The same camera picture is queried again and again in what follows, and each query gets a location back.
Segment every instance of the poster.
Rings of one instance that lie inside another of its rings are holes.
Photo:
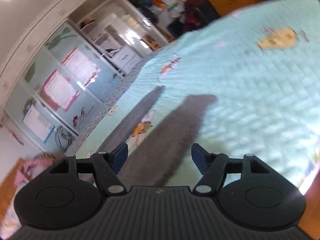
[[[53,71],[41,90],[41,97],[55,111],[57,111],[59,107],[65,112],[68,111],[79,94],[69,79],[63,76],[58,70]]]
[[[62,65],[71,71],[85,86],[92,82],[93,78],[100,71],[97,65],[78,48],[74,48],[73,51],[65,57]]]
[[[44,142],[50,136],[54,128],[54,125],[41,115],[33,105],[30,106],[22,121]]]

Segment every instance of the quilted blanket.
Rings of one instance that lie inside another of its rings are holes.
[[[77,157],[95,151],[144,95],[165,85],[145,136],[186,96],[214,94],[218,101],[208,108],[195,142],[233,158],[255,154],[299,187],[318,163],[319,25],[318,0],[273,0],[186,33],[144,65]],[[258,45],[285,28],[295,33],[286,37],[296,39],[290,46]],[[193,187],[200,177],[188,150],[167,184]]]

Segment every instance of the screw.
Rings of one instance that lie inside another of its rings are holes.
[[[112,194],[117,194],[124,191],[124,187],[122,187],[121,185],[112,185],[108,187],[108,191]]]
[[[208,185],[200,185],[196,187],[196,191],[201,194],[209,193],[211,190],[212,188]]]

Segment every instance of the white drawer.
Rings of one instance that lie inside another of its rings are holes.
[[[124,46],[118,54],[112,58],[112,61],[117,67],[122,69],[135,55],[136,53],[130,49],[129,46]]]
[[[136,55],[134,56],[126,65],[124,65],[121,70],[128,74],[130,72],[130,70],[134,67],[134,65],[136,65],[139,61],[141,60],[141,58]]]

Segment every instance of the light blue bedspread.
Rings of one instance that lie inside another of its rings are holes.
[[[264,28],[292,28],[291,49],[262,50]],[[303,30],[309,42],[300,35]],[[181,57],[162,82],[161,68]],[[276,0],[238,10],[198,32],[183,35],[145,64],[136,81],[77,152],[95,151],[133,107],[157,85],[165,85],[154,105],[153,127],[189,94],[214,94],[195,142],[208,152],[232,158],[255,154],[299,186],[314,168],[320,132],[320,3]],[[186,152],[168,185],[193,187],[201,174]]]

